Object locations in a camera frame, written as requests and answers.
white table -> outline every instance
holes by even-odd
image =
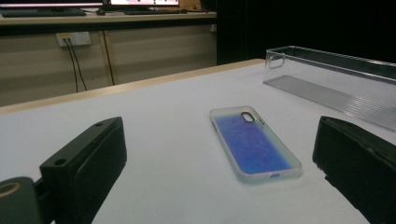
[[[396,144],[395,133],[262,84],[252,60],[0,108],[0,180],[26,175],[102,119],[121,116],[128,161],[93,223],[368,223],[312,162],[320,116]],[[303,164],[297,179],[249,185],[209,121],[250,105]]]

phone case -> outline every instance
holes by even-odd
[[[219,140],[245,182],[298,177],[302,165],[250,106],[210,111]]]

transparent box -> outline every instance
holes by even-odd
[[[396,132],[396,64],[315,49],[268,49],[263,83]]]

black cable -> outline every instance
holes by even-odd
[[[84,85],[84,89],[85,89],[85,91],[86,91],[86,90],[87,90],[87,86],[85,85],[84,78],[82,77],[82,74],[81,74],[81,68],[79,67],[79,62],[78,62],[77,55],[76,55],[76,53],[75,53],[75,51],[74,51],[74,48],[73,48],[73,45],[72,45],[71,40],[70,40],[69,38],[67,38],[67,41],[69,41],[70,47],[71,47],[71,49],[72,49],[72,51],[73,51],[73,54],[74,54],[74,56],[75,56],[75,59],[76,59],[76,62],[77,62],[77,67],[78,67],[78,72],[79,72],[79,77],[81,78],[82,84]]]
[[[70,58],[72,59],[72,63],[73,63],[73,70],[75,73],[75,82],[76,82],[76,92],[78,92],[78,83],[77,83],[77,73],[76,73],[76,66],[74,64],[74,59],[73,59],[73,55],[72,55],[72,51],[70,50],[70,46],[69,43],[64,39],[64,43],[67,46],[67,49],[69,50],[69,54],[70,54]]]

electrical socket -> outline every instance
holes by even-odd
[[[70,42],[73,46],[78,45],[90,45],[90,33],[89,32],[74,32],[74,33],[59,33],[56,34],[58,38],[58,43],[60,47],[67,47],[64,40],[70,39]]]

